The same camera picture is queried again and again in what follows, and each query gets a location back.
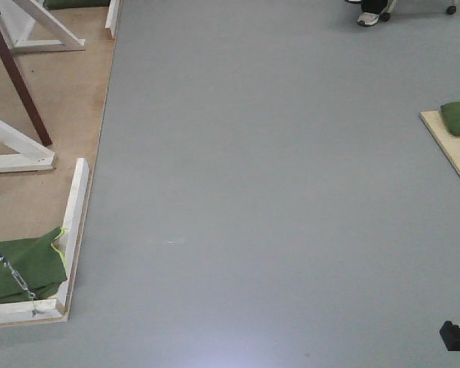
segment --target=white wooden leg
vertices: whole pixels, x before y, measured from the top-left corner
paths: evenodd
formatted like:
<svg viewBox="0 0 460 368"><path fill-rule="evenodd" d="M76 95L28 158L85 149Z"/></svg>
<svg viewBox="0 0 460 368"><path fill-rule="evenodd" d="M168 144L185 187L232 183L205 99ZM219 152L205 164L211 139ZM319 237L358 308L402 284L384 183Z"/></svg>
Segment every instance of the white wooden leg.
<svg viewBox="0 0 460 368"><path fill-rule="evenodd" d="M0 142L18 154L0 155L0 173L54 168L55 154L0 120Z"/></svg>
<svg viewBox="0 0 460 368"><path fill-rule="evenodd" d="M110 29L113 38L116 38L117 22L119 21L122 2L123 0L110 0L106 28Z"/></svg>

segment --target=gray floor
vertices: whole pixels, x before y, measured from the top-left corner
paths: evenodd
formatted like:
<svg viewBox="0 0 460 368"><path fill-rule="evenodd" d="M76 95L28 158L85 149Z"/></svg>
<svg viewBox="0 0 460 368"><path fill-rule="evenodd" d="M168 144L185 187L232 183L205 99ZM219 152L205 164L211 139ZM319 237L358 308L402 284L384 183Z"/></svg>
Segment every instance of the gray floor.
<svg viewBox="0 0 460 368"><path fill-rule="evenodd" d="M0 367L460 368L460 6L124 3L71 320Z"/></svg>

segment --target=white wooden beam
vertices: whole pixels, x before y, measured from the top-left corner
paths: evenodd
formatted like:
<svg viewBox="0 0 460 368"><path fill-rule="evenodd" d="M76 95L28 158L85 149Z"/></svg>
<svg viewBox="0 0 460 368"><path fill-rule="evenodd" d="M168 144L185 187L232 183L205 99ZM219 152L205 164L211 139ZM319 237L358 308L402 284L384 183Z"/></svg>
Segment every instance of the white wooden beam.
<svg viewBox="0 0 460 368"><path fill-rule="evenodd" d="M75 167L74 179L71 182L70 195L67 209L64 213L63 227L66 228L64 236L60 239L60 249L64 252L67 264L68 282L60 285L57 293L58 301L64 305L65 311L70 309L71 292L73 291L77 260L75 255L80 251L78 241L81 230L82 211L87 193L89 180L89 165L86 159L78 159Z"/></svg>
<svg viewBox="0 0 460 368"><path fill-rule="evenodd" d="M34 306L31 301L0 304L0 326L27 321L60 320L63 317L57 308L55 299L35 301L34 305L40 313L36 314L33 319Z"/></svg>
<svg viewBox="0 0 460 368"><path fill-rule="evenodd" d="M0 155L0 173L54 168L55 154L0 120L0 142L18 154Z"/></svg>
<svg viewBox="0 0 460 368"><path fill-rule="evenodd" d="M85 40L80 40L78 47L71 48L58 40L17 41L12 47L15 54L31 52L81 51L85 50Z"/></svg>
<svg viewBox="0 0 460 368"><path fill-rule="evenodd" d="M123 0L110 0L109 11L107 12L106 28L110 30L113 38L116 38L117 23L120 19Z"/></svg>

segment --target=white sneaker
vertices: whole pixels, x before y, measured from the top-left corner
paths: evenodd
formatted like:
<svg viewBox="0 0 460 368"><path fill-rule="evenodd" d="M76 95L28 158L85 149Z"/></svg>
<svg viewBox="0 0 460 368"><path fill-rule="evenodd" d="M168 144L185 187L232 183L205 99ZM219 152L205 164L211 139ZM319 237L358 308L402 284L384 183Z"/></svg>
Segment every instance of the white sneaker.
<svg viewBox="0 0 460 368"><path fill-rule="evenodd" d="M373 13L363 13L358 18L358 25L362 25L363 27L371 27L378 23L380 19L380 14L373 14Z"/></svg>

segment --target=beige floor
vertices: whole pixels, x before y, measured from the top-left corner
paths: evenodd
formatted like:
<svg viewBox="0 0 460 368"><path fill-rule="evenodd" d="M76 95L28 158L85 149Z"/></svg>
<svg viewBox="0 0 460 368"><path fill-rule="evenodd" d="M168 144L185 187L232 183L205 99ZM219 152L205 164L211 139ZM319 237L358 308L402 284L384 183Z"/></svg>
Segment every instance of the beige floor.
<svg viewBox="0 0 460 368"><path fill-rule="evenodd" d="M86 51L29 54L19 63L53 140L57 168L47 172L0 174L0 241L41 235L63 220L75 160L97 156L114 41L104 29L107 8L54 11ZM31 39L53 38L40 27ZM38 137L0 62L0 119ZM0 144L0 154L11 151Z"/></svg>

